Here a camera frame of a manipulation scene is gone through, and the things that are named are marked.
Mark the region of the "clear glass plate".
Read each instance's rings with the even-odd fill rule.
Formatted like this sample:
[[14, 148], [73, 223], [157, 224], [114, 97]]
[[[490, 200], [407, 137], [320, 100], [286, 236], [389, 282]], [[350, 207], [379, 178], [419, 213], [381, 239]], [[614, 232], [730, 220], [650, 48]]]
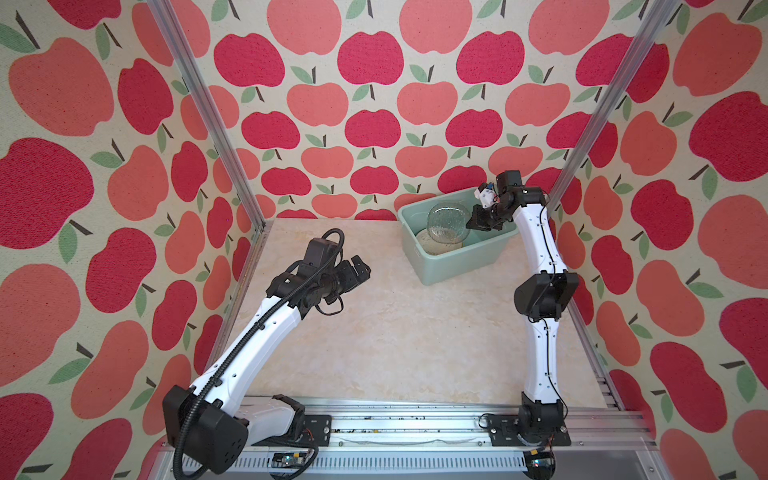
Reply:
[[443, 243], [436, 241], [430, 236], [428, 229], [424, 229], [418, 232], [416, 234], [416, 240], [424, 252], [432, 256], [443, 255], [458, 250], [464, 246], [462, 242]]

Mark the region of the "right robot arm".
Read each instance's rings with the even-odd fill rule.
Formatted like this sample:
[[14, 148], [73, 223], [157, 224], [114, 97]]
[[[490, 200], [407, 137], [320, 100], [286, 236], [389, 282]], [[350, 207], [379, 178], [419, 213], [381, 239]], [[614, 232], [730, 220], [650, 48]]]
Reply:
[[568, 406], [557, 377], [558, 330], [561, 317], [580, 284], [562, 260], [549, 227], [547, 194], [526, 186], [521, 173], [506, 170], [474, 192], [466, 227], [500, 231], [512, 223], [522, 237], [531, 276], [513, 296], [515, 310], [526, 322], [528, 373], [521, 393], [516, 424], [501, 427], [513, 440], [530, 446], [568, 446]]

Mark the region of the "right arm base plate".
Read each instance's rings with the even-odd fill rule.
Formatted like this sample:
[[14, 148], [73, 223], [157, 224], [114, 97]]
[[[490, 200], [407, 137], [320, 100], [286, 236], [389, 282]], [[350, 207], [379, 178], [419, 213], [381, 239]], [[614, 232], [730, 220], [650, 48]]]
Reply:
[[543, 448], [572, 445], [568, 428], [562, 419], [545, 420], [518, 415], [486, 413], [478, 420], [494, 447]]

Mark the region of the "grey glass plate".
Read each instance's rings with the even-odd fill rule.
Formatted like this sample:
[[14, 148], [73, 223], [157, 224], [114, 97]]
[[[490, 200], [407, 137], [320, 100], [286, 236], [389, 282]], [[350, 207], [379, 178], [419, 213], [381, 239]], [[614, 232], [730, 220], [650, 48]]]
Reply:
[[440, 202], [434, 205], [427, 217], [427, 233], [441, 244], [460, 244], [469, 235], [466, 224], [470, 211], [458, 202]]

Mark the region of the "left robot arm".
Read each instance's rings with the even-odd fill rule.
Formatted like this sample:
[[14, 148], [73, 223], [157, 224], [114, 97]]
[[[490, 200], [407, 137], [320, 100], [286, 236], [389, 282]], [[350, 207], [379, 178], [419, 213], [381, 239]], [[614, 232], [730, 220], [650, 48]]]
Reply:
[[257, 313], [214, 364], [190, 386], [167, 392], [162, 410], [175, 478], [222, 474], [245, 447], [260, 442], [305, 450], [301, 460], [282, 459], [285, 479], [316, 461], [319, 446], [305, 425], [304, 405], [285, 395], [249, 407], [243, 401], [269, 357], [311, 310], [341, 304], [343, 294], [369, 280], [371, 269], [359, 256], [344, 259], [344, 241], [339, 228], [312, 239], [304, 257], [271, 281]]

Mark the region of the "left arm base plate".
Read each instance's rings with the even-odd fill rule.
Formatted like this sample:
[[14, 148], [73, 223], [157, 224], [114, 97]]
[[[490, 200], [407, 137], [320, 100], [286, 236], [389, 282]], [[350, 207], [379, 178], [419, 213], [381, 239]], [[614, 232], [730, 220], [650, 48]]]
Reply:
[[312, 445], [327, 447], [332, 432], [331, 415], [303, 415], [295, 419], [288, 432], [281, 436], [269, 437], [259, 442], [260, 446], [298, 446], [309, 448]]

